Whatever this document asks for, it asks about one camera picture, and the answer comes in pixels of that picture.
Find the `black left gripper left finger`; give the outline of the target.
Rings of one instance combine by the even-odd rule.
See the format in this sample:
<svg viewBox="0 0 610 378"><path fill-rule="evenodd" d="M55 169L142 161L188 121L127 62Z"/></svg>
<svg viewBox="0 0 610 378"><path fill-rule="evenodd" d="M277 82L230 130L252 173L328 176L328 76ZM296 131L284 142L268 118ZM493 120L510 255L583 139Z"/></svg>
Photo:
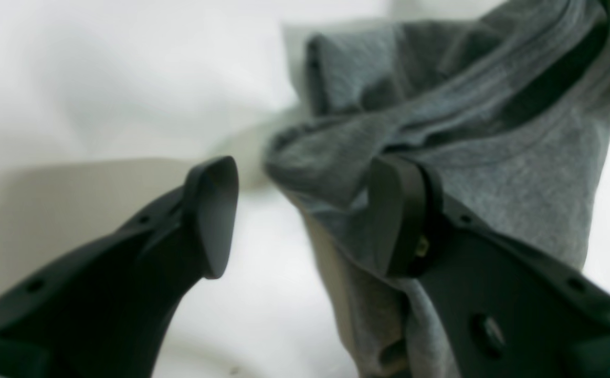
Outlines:
<svg viewBox="0 0 610 378"><path fill-rule="evenodd" d="M0 295L0 376L150 377L181 299L226 270L239 180L225 156L120 229Z"/></svg>

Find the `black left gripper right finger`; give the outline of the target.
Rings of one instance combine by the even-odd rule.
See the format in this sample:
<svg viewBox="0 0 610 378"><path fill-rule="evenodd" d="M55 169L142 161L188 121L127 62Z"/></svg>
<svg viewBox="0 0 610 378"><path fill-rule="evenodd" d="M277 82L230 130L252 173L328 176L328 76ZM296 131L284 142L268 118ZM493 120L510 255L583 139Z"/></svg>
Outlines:
<svg viewBox="0 0 610 378"><path fill-rule="evenodd" d="M400 157L371 163L374 257L423 287L463 377L610 377L610 294L488 227L439 175Z"/></svg>

